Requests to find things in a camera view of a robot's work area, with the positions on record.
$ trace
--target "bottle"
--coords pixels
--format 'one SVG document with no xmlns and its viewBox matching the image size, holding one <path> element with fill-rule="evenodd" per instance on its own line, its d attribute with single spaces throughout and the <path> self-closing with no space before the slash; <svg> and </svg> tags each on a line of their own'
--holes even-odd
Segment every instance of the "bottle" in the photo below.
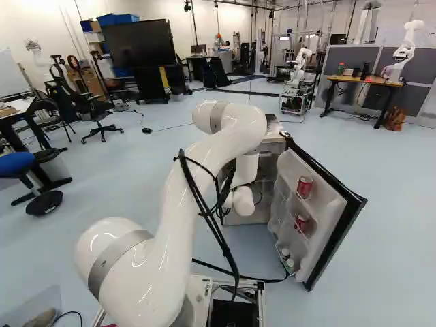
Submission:
<svg viewBox="0 0 436 327">
<path fill-rule="evenodd" d="M 293 261 L 293 259 L 291 259 L 291 258 L 287 259 L 286 264 L 290 268 L 290 270 L 294 270 L 295 262 Z"/>
<path fill-rule="evenodd" d="M 341 76 L 343 74 L 343 70 L 345 69 L 344 63 L 340 63 L 338 66 L 338 75 Z"/>
<path fill-rule="evenodd" d="M 284 258 L 288 258 L 289 255 L 290 255 L 289 250 L 286 249 L 285 247 L 282 248 L 282 250 L 281 250 L 281 254 L 283 255 Z"/>
</svg>

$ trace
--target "open fridge door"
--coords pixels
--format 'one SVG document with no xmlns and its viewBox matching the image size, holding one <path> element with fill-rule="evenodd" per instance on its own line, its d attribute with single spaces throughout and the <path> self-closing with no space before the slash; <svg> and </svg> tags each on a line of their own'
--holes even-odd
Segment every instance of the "open fridge door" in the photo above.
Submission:
<svg viewBox="0 0 436 327">
<path fill-rule="evenodd" d="M 291 137 L 277 160 L 277 180 L 268 229 L 288 271 L 312 290 L 367 199 L 350 191 Z M 308 197 L 297 192 L 311 178 Z"/>
</svg>

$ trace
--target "large monitor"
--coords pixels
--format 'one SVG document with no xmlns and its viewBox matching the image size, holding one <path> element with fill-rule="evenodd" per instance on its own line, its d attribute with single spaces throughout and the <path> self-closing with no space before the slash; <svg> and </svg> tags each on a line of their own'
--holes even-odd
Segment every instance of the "large monitor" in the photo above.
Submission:
<svg viewBox="0 0 436 327">
<path fill-rule="evenodd" d="M 174 65 L 176 52 L 165 19 L 102 26 L 115 67 Z"/>
</svg>

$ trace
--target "red can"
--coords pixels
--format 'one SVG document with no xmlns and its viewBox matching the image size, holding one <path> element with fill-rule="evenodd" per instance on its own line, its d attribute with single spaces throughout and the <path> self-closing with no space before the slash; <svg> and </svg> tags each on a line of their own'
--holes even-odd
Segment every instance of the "red can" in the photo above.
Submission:
<svg viewBox="0 0 436 327">
<path fill-rule="evenodd" d="M 298 180 L 297 193 L 307 199 L 311 195 L 313 179 L 310 176 L 301 176 Z"/>
</svg>

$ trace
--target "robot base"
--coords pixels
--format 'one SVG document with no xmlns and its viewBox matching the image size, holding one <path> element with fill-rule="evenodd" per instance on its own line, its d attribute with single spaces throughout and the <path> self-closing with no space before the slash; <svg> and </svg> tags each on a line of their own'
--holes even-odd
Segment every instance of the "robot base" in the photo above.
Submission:
<svg viewBox="0 0 436 327">
<path fill-rule="evenodd" d="M 264 283 L 241 280 L 234 302 L 233 289 L 233 281 L 191 275 L 181 312 L 170 327 L 264 327 Z M 100 309 L 92 327 L 100 327 L 105 317 Z"/>
</svg>

